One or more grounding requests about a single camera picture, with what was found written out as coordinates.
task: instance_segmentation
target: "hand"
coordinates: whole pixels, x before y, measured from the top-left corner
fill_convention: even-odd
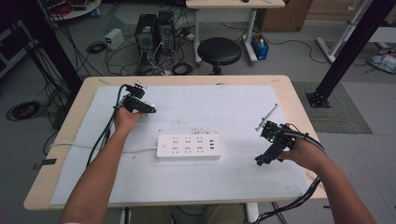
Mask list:
[[[330,160],[320,148],[299,137],[295,140],[293,150],[282,152],[278,158],[295,161],[315,173],[318,173],[320,167]]]
[[[136,126],[137,120],[143,115],[143,113],[131,113],[124,106],[120,107],[117,116],[114,118],[116,131],[130,133]]]

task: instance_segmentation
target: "floor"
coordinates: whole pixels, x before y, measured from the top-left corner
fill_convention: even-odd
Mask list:
[[[132,3],[122,3],[116,7],[102,5],[102,16],[92,18],[90,15],[66,22],[77,48],[86,55],[85,48],[94,41],[104,41],[103,37],[114,27],[120,27],[123,32],[134,32],[136,21],[128,20],[125,8],[134,8]],[[158,5],[143,7],[136,13],[150,13]],[[244,27],[245,23],[227,23],[233,27]],[[299,33],[268,33],[265,37],[271,44],[268,57],[253,66],[249,65],[248,57],[243,52],[242,59],[232,65],[223,67],[225,75],[286,75],[292,81],[320,82],[330,68],[329,63],[319,49],[315,38],[321,36],[331,44],[343,32],[342,22],[307,21]],[[60,29],[55,31],[69,55],[72,63],[75,54],[70,42],[64,37]],[[220,23],[202,24],[201,39],[209,38],[213,34],[236,39],[243,31],[227,28]],[[183,47],[184,60],[193,65],[191,43]],[[378,47],[369,43],[351,65],[341,80],[347,93],[370,126],[373,134],[342,134],[318,133],[320,142],[328,151],[329,156],[345,171],[353,187],[359,193],[378,223],[396,222],[396,104],[393,102],[396,95],[396,76],[374,70],[365,64],[365,60],[378,52]],[[316,63],[311,56],[320,62]],[[90,55],[88,61],[100,73],[104,73],[104,53]],[[120,55],[113,58],[117,64],[135,63],[137,54],[135,48],[125,48]],[[93,69],[80,69],[81,77],[98,76]],[[195,75],[207,75],[211,67],[202,64],[199,70],[194,69]],[[61,211],[28,211],[23,208],[23,201],[35,181],[38,171],[35,163],[45,159],[43,146],[56,131],[46,115],[35,119],[9,121],[7,111],[14,105],[28,101],[39,101],[45,104],[47,96],[42,92],[45,82],[35,65],[28,57],[23,58],[17,66],[0,80],[1,117],[0,125],[0,223],[55,223]],[[311,200],[299,208],[284,213],[289,223],[332,223],[331,211],[324,208],[327,200]],[[270,204],[260,203],[260,211],[271,210]],[[199,214],[199,207],[182,207],[190,214]],[[195,223],[196,217],[182,214],[173,209],[178,223]],[[118,223],[120,209],[109,209],[106,223]],[[263,223],[278,223],[275,217]]]

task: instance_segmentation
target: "black stool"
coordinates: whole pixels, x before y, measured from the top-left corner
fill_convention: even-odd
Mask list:
[[[242,50],[231,39],[213,37],[204,40],[198,46],[198,55],[202,61],[213,65],[214,75],[221,75],[220,65],[238,62],[242,56]]]

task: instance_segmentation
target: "white power strip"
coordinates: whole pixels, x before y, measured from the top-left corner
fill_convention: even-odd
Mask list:
[[[218,134],[167,134],[158,138],[157,157],[167,160],[218,160]]]

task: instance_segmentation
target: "forearm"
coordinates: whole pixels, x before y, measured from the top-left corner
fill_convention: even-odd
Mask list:
[[[116,131],[88,166],[64,207],[61,223],[100,223],[104,219],[127,135]]]
[[[317,175],[326,189],[334,223],[375,223],[344,172],[330,160],[323,163]]]

